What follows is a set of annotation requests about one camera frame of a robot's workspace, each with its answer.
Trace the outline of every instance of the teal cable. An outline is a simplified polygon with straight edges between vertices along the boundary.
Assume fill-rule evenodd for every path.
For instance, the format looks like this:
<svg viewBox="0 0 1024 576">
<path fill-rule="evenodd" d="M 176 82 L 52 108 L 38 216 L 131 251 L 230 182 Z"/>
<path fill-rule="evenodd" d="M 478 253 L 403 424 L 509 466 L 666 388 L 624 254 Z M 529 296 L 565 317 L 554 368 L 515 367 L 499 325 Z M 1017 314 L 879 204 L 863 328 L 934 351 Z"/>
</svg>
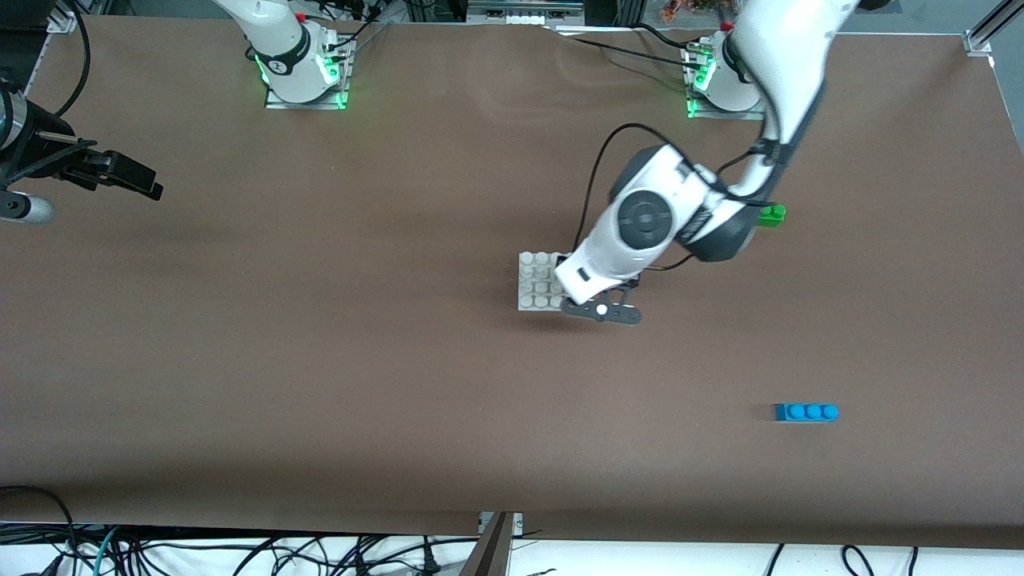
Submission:
<svg viewBox="0 0 1024 576">
<path fill-rule="evenodd" d="M 92 576 L 99 576 L 99 565 L 103 563 L 103 553 L 106 551 L 106 546 L 111 545 L 111 540 L 114 538 L 114 533 L 118 531 L 118 527 L 115 526 L 106 533 L 103 537 L 103 541 L 99 544 L 99 548 L 96 550 L 96 564 L 92 565 Z"/>
</svg>

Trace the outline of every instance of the green lego brick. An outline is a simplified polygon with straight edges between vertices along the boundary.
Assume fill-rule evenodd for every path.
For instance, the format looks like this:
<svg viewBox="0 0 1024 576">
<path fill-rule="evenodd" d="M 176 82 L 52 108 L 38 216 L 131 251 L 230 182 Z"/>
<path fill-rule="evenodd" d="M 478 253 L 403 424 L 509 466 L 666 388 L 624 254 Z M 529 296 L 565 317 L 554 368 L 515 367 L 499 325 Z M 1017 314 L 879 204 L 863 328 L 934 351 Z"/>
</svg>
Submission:
<svg viewBox="0 0 1024 576">
<path fill-rule="evenodd" d="M 778 228 L 778 224 L 785 220 L 785 206 L 776 204 L 765 206 L 761 209 L 761 216 L 758 218 L 758 225 L 764 228 Z"/>
</svg>

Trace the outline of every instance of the brown table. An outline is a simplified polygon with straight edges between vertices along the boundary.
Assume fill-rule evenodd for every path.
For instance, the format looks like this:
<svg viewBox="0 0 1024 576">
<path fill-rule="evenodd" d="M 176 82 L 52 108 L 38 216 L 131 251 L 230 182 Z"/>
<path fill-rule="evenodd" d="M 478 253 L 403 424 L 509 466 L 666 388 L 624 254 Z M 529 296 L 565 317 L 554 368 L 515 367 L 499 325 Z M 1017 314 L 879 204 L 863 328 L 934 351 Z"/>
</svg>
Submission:
<svg viewBox="0 0 1024 576">
<path fill-rule="evenodd" d="M 517 312 L 516 256 L 569 247 L 624 122 L 709 166 L 750 145 L 687 120 L 672 67 L 394 26 L 349 110 L 264 111 L 231 22 L 90 24 L 67 118 L 166 193 L 32 181 L 59 217 L 0 227 L 4 484 L 106 523 L 471 533 L 515 509 L 548 537 L 1024 545 L 1024 162 L 957 37 L 839 38 L 786 222 L 647 275 L 630 329 Z M 56 39 L 33 99 L 80 61 Z M 613 145 L 599 189 L 651 143 Z"/>
</svg>

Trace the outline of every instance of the gray floor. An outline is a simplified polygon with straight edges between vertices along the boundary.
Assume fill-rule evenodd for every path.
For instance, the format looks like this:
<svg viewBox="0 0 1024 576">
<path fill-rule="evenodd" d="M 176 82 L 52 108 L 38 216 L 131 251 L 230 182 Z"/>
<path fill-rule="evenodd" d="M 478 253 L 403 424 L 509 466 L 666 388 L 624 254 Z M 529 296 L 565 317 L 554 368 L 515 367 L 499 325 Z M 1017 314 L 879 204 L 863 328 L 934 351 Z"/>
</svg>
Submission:
<svg viewBox="0 0 1024 576">
<path fill-rule="evenodd" d="M 226 17 L 210 0 L 130 0 L 139 15 Z M 648 0 L 651 4 L 660 0 Z M 854 14 L 850 32 L 961 34 L 985 16 L 998 0 L 894 0 L 880 12 Z M 1007 111 L 1024 149 L 1024 17 L 992 42 L 995 76 Z"/>
</svg>

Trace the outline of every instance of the blue lego brick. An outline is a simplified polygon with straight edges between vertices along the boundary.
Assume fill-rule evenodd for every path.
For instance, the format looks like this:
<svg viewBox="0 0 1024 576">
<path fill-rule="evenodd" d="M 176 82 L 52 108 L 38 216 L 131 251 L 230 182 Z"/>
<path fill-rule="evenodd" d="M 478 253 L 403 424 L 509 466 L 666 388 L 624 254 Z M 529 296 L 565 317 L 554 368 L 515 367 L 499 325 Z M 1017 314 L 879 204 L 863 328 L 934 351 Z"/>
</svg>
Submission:
<svg viewBox="0 0 1024 576">
<path fill-rule="evenodd" d="M 779 422 L 835 422 L 839 408 L 835 404 L 776 404 L 775 420 Z"/>
</svg>

